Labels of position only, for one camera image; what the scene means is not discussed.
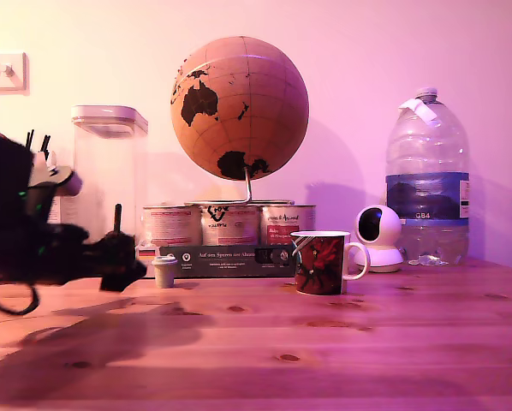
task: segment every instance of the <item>large plastic bottle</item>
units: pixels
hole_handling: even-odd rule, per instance
[[[397,246],[409,264],[460,264],[469,244],[467,135],[435,88],[399,109],[386,158],[387,206],[403,222]]]

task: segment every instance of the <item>bottle cap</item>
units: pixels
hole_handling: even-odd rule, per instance
[[[416,98],[423,96],[437,96],[437,89],[435,87],[422,87],[416,92]]]

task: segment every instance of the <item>cork globe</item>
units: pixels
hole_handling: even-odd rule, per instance
[[[178,70],[172,123],[186,154],[215,176],[252,179],[283,167],[309,117],[300,73],[277,47],[250,37],[201,47]]]

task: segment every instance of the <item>mug handle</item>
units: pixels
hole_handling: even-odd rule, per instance
[[[349,244],[346,244],[343,248],[343,263],[344,266],[348,265],[348,252],[351,247],[357,247],[359,250],[361,250],[365,254],[365,266],[363,267],[362,271],[359,274],[350,275],[350,274],[344,274],[342,273],[342,278],[344,280],[358,280],[362,276],[364,276],[368,269],[370,268],[370,254],[368,253],[368,250],[365,246],[360,244],[359,242],[350,242]]]

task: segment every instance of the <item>white camera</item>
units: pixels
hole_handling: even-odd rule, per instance
[[[364,208],[355,219],[355,234],[370,254],[370,270],[373,272],[393,272],[401,268],[402,256],[395,247],[401,235],[401,220],[385,205],[370,205]],[[364,254],[354,256],[357,265],[365,263]]]

